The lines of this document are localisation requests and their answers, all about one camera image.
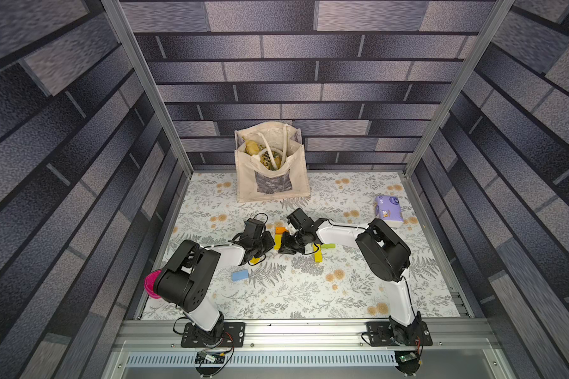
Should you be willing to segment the left circuit board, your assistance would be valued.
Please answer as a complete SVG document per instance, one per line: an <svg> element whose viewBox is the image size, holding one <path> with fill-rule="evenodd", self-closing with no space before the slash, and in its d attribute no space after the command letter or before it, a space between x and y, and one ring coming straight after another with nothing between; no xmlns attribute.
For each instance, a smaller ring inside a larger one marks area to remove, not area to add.
<svg viewBox="0 0 569 379"><path fill-rule="evenodd" d="M221 365L225 363L225 354L198 352L194 363L196 365Z"/></svg>

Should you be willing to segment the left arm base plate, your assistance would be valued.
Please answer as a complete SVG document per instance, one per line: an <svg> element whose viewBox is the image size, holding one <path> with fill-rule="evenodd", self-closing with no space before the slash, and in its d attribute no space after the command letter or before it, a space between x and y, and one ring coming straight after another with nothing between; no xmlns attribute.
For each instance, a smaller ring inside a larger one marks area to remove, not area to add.
<svg viewBox="0 0 569 379"><path fill-rule="evenodd" d="M218 323L211 332L197 325L185 325L180 346L185 348L243 347L246 335L243 322Z"/></svg>

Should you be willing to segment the light blue block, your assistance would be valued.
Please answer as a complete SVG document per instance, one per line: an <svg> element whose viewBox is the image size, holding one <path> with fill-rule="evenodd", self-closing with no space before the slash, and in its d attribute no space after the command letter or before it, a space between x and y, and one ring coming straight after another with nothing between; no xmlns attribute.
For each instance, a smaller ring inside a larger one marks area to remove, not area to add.
<svg viewBox="0 0 569 379"><path fill-rule="evenodd" d="M232 278L232 281L236 283L236 282L240 282L243 280L248 280L249 276L250 275L249 275L248 270L245 269L245 270L240 270L240 271L232 273L231 278Z"/></svg>

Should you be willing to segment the purple tissue pack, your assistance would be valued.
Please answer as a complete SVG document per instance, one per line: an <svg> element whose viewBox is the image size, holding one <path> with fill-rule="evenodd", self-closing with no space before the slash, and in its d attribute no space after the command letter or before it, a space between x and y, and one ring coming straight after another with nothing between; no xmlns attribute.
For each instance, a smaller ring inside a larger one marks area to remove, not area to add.
<svg viewBox="0 0 569 379"><path fill-rule="evenodd" d="M401 227L404 218L399 199L395 196L380 195L375 198L376 219L383 220L389 227Z"/></svg>

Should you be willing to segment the right circuit board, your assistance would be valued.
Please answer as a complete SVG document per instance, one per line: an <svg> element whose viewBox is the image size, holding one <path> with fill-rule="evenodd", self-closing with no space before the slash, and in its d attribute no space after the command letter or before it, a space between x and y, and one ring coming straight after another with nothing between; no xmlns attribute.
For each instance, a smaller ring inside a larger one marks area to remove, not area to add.
<svg viewBox="0 0 569 379"><path fill-rule="evenodd" d="M420 362L420 358L415 352L395 352L395 359L399 365Z"/></svg>

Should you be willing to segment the circuit board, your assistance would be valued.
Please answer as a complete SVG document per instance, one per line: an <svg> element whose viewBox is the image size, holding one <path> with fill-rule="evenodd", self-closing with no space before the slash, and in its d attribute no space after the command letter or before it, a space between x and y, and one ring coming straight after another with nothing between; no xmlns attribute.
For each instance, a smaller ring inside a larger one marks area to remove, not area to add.
<svg viewBox="0 0 569 379"><path fill-rule="evenodd" d="M196 365L221 365L225 363L225 354L198 352L194 363Z"/></svg>
<svg viewBox="0 0 569 379"><path fill-rule="evenodd" d="M420 358L415 352L395 352L395 359L399 365L420 362Z"/></svg>

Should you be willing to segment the beige canvas tote bag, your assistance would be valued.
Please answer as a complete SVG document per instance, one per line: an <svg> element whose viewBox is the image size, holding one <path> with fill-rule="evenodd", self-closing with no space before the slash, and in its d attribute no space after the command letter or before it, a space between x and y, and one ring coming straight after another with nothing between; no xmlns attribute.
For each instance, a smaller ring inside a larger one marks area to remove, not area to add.
<svg viewBox="0 0 569 379"><path fill-rule="evenodd" d="M266 202L311 195L302 133L266 122L235 132L237 201Z"/></svg>

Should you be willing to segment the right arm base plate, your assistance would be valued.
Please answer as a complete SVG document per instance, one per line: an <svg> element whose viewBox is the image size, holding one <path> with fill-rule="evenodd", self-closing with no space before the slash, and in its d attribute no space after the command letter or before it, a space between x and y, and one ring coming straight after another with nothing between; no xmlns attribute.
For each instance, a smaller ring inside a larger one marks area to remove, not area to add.
<svg viewBox="0 0 569 379"><path fill-rule="evenodd" d="M362 338L372 347L431 347L433 340L425 322L401 326L397 322L367 322Z"/></svg>

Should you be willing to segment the small yellow block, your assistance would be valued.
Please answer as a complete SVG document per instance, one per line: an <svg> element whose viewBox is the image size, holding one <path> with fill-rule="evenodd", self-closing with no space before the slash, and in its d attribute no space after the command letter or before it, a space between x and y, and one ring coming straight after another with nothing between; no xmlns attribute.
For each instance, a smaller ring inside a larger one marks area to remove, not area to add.
<svg viewBox="0 0 569 379"><path fill-rule="evenodd" d="M275 250L279 250L281 248L281 240L282 240L282 235L275 235L275 237L274 237L274 241L275 241L274 249Z"/></svg>

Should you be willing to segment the pink lidded cup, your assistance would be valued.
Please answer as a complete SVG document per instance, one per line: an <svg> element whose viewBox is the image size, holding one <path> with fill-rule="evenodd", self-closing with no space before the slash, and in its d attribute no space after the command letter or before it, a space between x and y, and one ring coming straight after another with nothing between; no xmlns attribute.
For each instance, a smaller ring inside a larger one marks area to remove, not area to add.
<svg viewBox="0 0 569 379"><path fill-rule="evenodd" d="M148 274L145 279L144 279L144 289L145 292L147 293L148 297L150 298L161 298L156 292L155 292L155 284L156 284L156 280L159 278L159 276L161 275L161 269L157 269L152 271L150 274Z"/></svg>

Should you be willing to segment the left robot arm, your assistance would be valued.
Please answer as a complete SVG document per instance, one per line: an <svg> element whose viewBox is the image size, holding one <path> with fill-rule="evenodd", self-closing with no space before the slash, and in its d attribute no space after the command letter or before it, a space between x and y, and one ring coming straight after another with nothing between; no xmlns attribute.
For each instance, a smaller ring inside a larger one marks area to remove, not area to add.
<svg viewBox="0 0 569 379"><path fill-rule="evenodd" d="M243 232L225 244L201 246L183 241L166 265L145 278L145 291L183 311L191 322L184 332L189 342L216 347L226 336L224 315L207 298L216 271L240 267L253 259L262 259L275 247L275 241L264 222L248 219Z"/></svg>

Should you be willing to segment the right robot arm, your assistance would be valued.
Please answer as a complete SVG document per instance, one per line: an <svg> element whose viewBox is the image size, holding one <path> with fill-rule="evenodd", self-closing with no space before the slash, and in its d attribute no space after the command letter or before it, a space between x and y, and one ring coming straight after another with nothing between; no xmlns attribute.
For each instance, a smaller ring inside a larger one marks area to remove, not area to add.
<svg viewBox="0 0 569 379"><path fill-rule="evenodd" d="M423 345L422 317L413 306L408 284L411 250L385 221L374 219L360 226L311 219L298 208L287 216L280 254L305 254L307 246L335 244L357 248L371 272L384 282L390 301L386 335L398 346Z"/></svg>

